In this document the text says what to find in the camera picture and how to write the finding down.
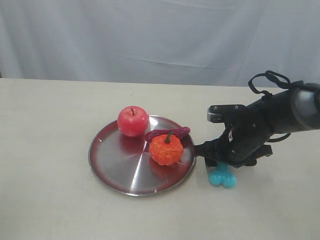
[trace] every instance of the white backdrop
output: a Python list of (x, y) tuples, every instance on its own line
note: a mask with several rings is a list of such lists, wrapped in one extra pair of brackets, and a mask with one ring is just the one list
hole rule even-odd
[(0, 31), (4, 78), (320, 83), (319, 0), (0, 0)]

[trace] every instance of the pumpkin stem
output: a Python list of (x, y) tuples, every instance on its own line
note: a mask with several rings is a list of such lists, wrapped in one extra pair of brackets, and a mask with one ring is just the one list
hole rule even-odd
[(170, 132), (170, 133), (166, 136), (166, 138), (165, 138), (165, 140), (164, 140), (164, 142), (165, 142), (166, 144), (169, 144), (169, 143), (170, 143), (170, 136), (171, 136), (172, 134), (174, 134), (173, 131)]

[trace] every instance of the plate rim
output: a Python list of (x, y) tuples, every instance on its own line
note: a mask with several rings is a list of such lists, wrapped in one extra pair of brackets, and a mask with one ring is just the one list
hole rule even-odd
[[(155, 118), (161, 118), (161, 119), (164, 119), (164, 120), (169, 120), (170, 122), (173, 122), (174, 124), (176, 124), (177, 126), (179, 126), (180, 128), (182, 128), (182, 126), (180, 124), (178, 124), (177, 122), (167, 118), (167, 117), (162, 117), (162, 116), (159, 116), (159, 115), (154, 115), (154, 114), (149, 114), (148, 115), (149, 117), (155, 117)], [(88, 150), (88, 163), (89, 163), (89, 166), (90, 166), (90, 169), (93, 173), (93, 175), (95, 176), (96, 179), (98, 179), (98, 181), (105, 187), (117, 192), (117, 193), (120, 193), (122, 195), (127, 195), (127, 196), (133, 196), (133, 197), (148, 197), (148, 196), (154, 196), (156, 194), (162, 194), (162, 193), (165, 193), (165, 192), (168, 192), (172, 189), (175, 189), (176, 187), (180, 186), (181, 184), (183, 184), (184, 182), (186, 182), (186, 180), (190, 177), (191, 173), (193, 172), (193, 170), (195, 169), (195, 166), (196, 166), (196, 163), (197, 163), (197, 157), (193, 155), (193, 161), (192, 161), (192, 164), (188, 170), (188, 172), (184, 175), (183, 178), (181, 178), (178, 182), (176, 182), (174, 185), (166, 188), (166, 189), (163, 189), (163, 190), (160, 190), (160, 191), (156, 191), (156, 192), (150, 192), (150, 193), (130, 193), (130, 192), (124, 192), (124, 191), (121, 191), (121, 190), (118, 190), (118, 189), (115, 189), (113, 187), (111, 187), (110, 185), (108, 185), (107, 183), (105, 183), (103, 180), (100, 179), (100, 177), (96, 174), (92, 164), (91, 164), (91, 158), (90, 158), (90, 153), (92, 151), (92, 147), (93, 147), (93, 143), (95, 141), (95, 139), (98, 137), (98, 135), (102, 132), (102, 130), (104, 130), (107, 126), (109, 126), (110, 124), (114, 124), (117, 120), (114, 120), (114, 121), (111, 121), (110, 123), (108, 123), (107, 125), (105, 125), (103, 128), (101, 128), (97, 134), (93, 137), (91, 143), (90, 143), (90, 146), (89, 146), (89, 150)], [(190, 136), (190, 134), (188, 134), (189, 137), (190, 137), (190, 140), (191, 140), (191, 143), (192, 143), (192, 146), (195, 145), (194, 143), (194, 140), (192, 139), (192, 137)]]

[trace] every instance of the cyan plastic object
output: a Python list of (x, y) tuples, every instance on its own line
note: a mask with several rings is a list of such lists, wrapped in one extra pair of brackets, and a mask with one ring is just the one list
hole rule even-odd
[(228, 165), (218, 162), (217, 167), (209, 175), (209, 182), (214, 186), (223, 185), (225, 188), (233, 188), (237, 179), (236, 176), (229, 172)]

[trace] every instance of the metal plate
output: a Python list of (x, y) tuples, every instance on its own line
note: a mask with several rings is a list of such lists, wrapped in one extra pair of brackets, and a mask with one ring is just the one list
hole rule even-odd
[[(177, 129), (181, 126), (167, 118), (150, 115), (146, 133), (154, 129)], [(172, 189), (181, 184), (196, 164), (193, 141), (189, 135), (181, 143), (183, 155), (172, 166), (160, 166), (148, 153), (145, 136), (126, 137), (117, 121), (104, 127), (93, 139), (89, 164), (93, 173), (112, 189), (132, 196), (145, 196)]]

